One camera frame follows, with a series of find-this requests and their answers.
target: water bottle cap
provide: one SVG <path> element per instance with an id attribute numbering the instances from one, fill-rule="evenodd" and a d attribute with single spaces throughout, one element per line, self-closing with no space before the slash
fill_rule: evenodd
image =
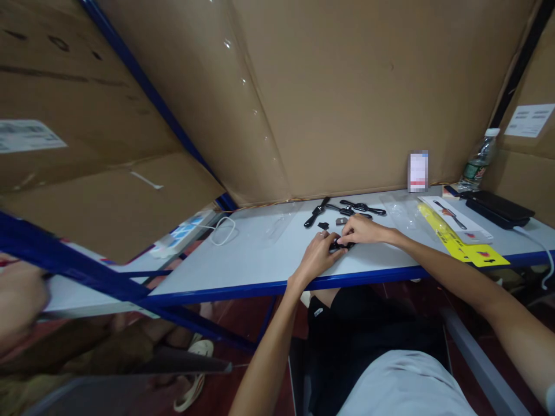
<path id="1" fill-rule="evenodd" d="M 499 129 L 488 129 L 486 130 L 486 136 L 488 137 L 497 137 L 499 134 Z"/>

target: floor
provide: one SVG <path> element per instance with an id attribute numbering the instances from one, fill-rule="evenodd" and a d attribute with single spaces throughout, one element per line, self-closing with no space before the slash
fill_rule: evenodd
<path id="1" fill-rule="evenodd" d="M 463 323 L 477 339 L 480 346 L 497 367 L 510 387 L 533 415 L 546 415 L 545 411 L 525 385 L 509 358 L 503 352 L 497 338 L 493 335 L 487 323 L 477 316 L 468 305 L 448 293 L 432 279 L 424 279 L 419 283 L 410 281 L 392 282 L 373 285 L 381 296 L 398 299 L 417 313 L 433 317 L 438 315 L 441 307 L 453 307 Z M 214 322 L 246 336 L 255 341 L 264 320 L 265 311 L 271 303 L 270 297 L 236 299 L 222 302 L 203 304 L 201 314 Z M 307 309 L 299 303 L 295 319 L 294 336 L 306 338 Z M 463 356 L 447 334 L 447 344 L 451 357 L 453 376 L 458 381 L 470 405 L 478 416 L 495 415 L 476 379 L 464 361 Z M 223 343 L 216 345 L 214 356 L 234 363 L 234 369 L 229 375 L 207 376 L 204 390 L 198 400 L 190 407 L 185 415 L 226 415 L 230 409 L 235 392 L 250 362 L 250 356 Z M 275 410 L 275 415 L 293 416 L 293 394 L 291 390 L 288 369 L 284 374 L 282 390 Z M 164 411 L 161 416 L 175 415 L 171 409 Z"/>

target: blue metal shelf frame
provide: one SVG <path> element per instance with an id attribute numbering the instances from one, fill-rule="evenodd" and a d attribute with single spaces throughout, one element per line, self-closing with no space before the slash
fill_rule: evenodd
<path id="1" fill-rule="evenodd" d="M 551 250 L 551 254 L 555 257 L 555 250 Z M 507 267 L 518 268 L 549 263 L 547 253 L 545 253 L 545 251 L 508 255 L 505 256 L 505 258 L 510 262 L 509 266 L 490 266 L 487 269 L 494 270 Z M 306 290 L 312 291 L 428 277 L 430 277 L 430 275 L 424 270 L 424 268 L 422 268 L 422 266 L 410 266 L 396 269 L 376 270 L 373 272 L 335 274 L 333 276 L 318 277 L 308 285 Z M 252 298 L 254 296 L 273 296 L 283 294 L 286 287 L 287 281 L 278 281 L 272 283 L 231 286 L 219 289 L 181 292 L 166 295 L 153 295 L 149 296 L 148 299 L 145 300 L 145 304 L 165 305 L 176 303 L 198 303 L 227 299 Z"/>
<path id="2" fill-rule="evenodd" d="M 166 274 L 164 271 L 115 272 L 66 246 L 29 222 L 18 220 L 1 211 L 0 229 L 2 230 L 2 233 L 0 233 L 0 251 L 33 263 L 50 273 L 67 276 L 78 283 L 122 302 L 132 302 L 168 321 L 185 326 L 191 331 L 199 332 L 208 338 L 226 341 L 230 345 L 248 352 L 254 352 L 256 349 L 255 343 L 182 306 L 177 306 L 182 304 L 180 302 L 171 306 L 147 304 L 147 296 L 151 290 L 130 280 L 130 277 L 144 276 L 145 274 Z"/>
<path id="3" fill-rule="evenodd" d="M 137 82 L 145 91 L 160 115 L 168 123 L 174 134 L 185 149 L 207 170 L 214 175 L 202 155 L 195 148 L 179 122 L 156 91 L 138 62 L 112 27 L 102 10 L 94 0 L 79 0 L 91 19 L 96 23 L 115 52 L 126 64 Z M 224 211 L 237 208 L 228 194 L 216 201 Z M 144 272 L 118 273 L 95 260 L 71 249 L 52 235 L 24 221 L 13 218 L 0 211 L 0 251 L 12 254 L 22 260 L 33 263 L 51 273 L 67 276 L 78 283 L 112 296 L 122 302 L 132 302 L 160 317 L 185 326 L 195 332 L 214 339 L 226 341 L 230 345 L 248 352 L 254 352 L 269 324 L 276 303 L 275 295 L 285 291 L 286 282 L 247 285 L 209 291 L 185 292 L 170 295 L 148 296 L 151 290 L 132 280 L 131 277 L 151 277 L 168 274 L 167 271 L 150 270 Z M 546 263 L 544 252 L 507 256 L 512 267 L 530 266 Z M 406 280 L 408 278 L 429 277 L 420 266 L 380 270 L 321 277 L 313 281 L 308 289 L 325 289 L 338 286 L 381 283 L 386 281 Z M 180 306 L 186 303 L 197 303 L 222 299 L 246 298 L 251 296 L 274 295 L 264 319 L 261 333 L 256 343 L 234 334 L 198 314 Z"/>

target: white shelf surface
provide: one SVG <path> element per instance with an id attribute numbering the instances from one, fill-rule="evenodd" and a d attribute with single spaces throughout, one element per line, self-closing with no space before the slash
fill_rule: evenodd
<path id="1" fill-rule="evenodd" d="M 364 202 L 370 207 L 385 209 L 380 200 L 384 194 L 404 196 L 408 193 L 406 190 L 400 190 L 343 196 L 332 198 L 330 203 L 342 206 L 339 201 L 347 199 L 351 202 Z M 433 187 L 427 192 L 418 192 L 412 195 L 440 196 L 441 187 Z M 335 220 L 344 216 L 329 208 L 316 219 L 312 228 L 308 230 L 304 228 L 304 222 L 320 202 L 321 199 L 310 200 L 242 210 L 232 214 L 231 218 L 236 221 L 236 228 L 226 244 L 219 247 L 210 243 L 200 245 L 187 258 L 187 261 L 181 263 L 149 296 L 286 281 L 299 265 L 311 239 L 320 231 L 320 228 L 317 227 L 319 222 L 329 223 L 329 232 L 341 234 L 343 227 L 336 226 Z M 528 238 L 515 231 L 503 230 L 467 208 L 464 200 L 449 199 L 448 202 L 489 231 L 494 236 L 491 246 L 501 255 L 543 251 L 539 245 Z M 385 217 L 374 214 L 372 216 L 379 224 L 395 227 L 390 213 Z M 447 253 L 431 228 L 428 228 L 400 230 L 418 242 Z M 524 229 L 544 242 L 550 250 L 555 250 L 555 230 L 553 228 L 532 219 Z M 357 244 L 322 276 L 415 265 L 417 263 L 408 254 L 388 244 Z"/>
<path id="2" fill-rule="evenodd" d="M 221 213 L 215 211 L 202 211 L 196 215 L 204 216 L 203 220 L 199 223 L 200 225 L 213 224 L 222 216 Z M 195 242 L 205 232 L 206 228 L 196 227 L 193 229 L 185 237 L 187 245 Z M 67 243 L 67 245 L 106 266 L 105 263 L 100 261 L 103 256 L 75 243 Z M 121 266 L 110 265 L 107 267 L 116 272 L 162 270 L 178 256 L 179 255 L 176 254 L 171 257 L 159 259 L 152 257 L 148 252 L 144 252 L 129 264 Z M 147 280 L 147 277 L 136 277 L 131 280 L 141 284 Z M 141 311 L 144 313 L 144 309 L 131 302 L 121 302 L 102 292 L 81 285 L 67 277 L 60 276 L 59 274 L 48 279 L 46 285 L 50 292 L 51 299 L 43 311 L 43 315 L 48 318 L 79 318 L 128 311 Z"/>

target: black power bank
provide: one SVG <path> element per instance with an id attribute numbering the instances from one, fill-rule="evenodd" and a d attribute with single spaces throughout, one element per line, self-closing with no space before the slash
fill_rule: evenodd
<path id="1" fill-rule="evenodd" d="M 503 229 L 526 225 L 535 212 L 488 191 L 467 195 L 467 207 Z"/>

